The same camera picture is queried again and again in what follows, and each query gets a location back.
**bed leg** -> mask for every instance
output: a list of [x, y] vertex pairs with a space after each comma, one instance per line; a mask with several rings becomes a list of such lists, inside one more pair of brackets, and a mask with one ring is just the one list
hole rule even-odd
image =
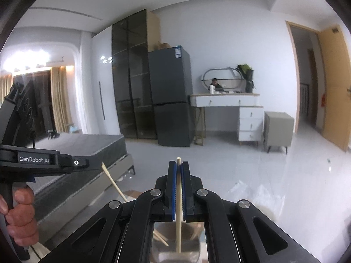
[[135, 168], [134, 168], [134, 165], [133, 165], [131, 168], [128, 169], [128, 171], [130, 171], [130, 170], [133, 170], [133, 175], [135, 175]]

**wooden tabletop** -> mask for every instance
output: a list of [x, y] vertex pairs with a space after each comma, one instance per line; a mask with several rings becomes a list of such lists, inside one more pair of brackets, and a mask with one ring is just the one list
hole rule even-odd
[[207, 96], [259, 96], [260, 94], [254, 94], [254, 93], [226, 93], [226, 94], [195, 94], [195, 95], [190, 95], [190, 97], [207, 97]]

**beige curtain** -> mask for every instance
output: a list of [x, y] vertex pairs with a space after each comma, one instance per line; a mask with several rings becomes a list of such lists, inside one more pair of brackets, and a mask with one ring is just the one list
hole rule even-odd
[[5, 97], [10, 92], [12, 86], [13, 77], [11, 74], [0, 76], [0, 106], [5, 100]]
[[72, 125], [70, 103], [68, 100], [66, 68], [51, 69], [51, 99], [56, 130], [69, 132]]

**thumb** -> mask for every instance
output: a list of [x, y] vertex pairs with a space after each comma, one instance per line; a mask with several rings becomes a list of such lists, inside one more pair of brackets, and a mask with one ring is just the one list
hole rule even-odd
[[0, 195], [0, 213], [4, 216], [8, 214], [8, 206], [5, 199]]

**bed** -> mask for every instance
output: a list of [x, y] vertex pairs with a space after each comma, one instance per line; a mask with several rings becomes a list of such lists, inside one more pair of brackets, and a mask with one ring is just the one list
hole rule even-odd
[[[62, 133], [56, 139], [36, 142], [36, 148], [58, 150], [73, 156], [97, 155], [115, 180], [128, 170], [135, 173], [123, 135]], [[45, 243], [54, 236], [110, 184], [102, 169], [39, 177], [35, 183], [29, 183], [35, 194], [40, 242]]]

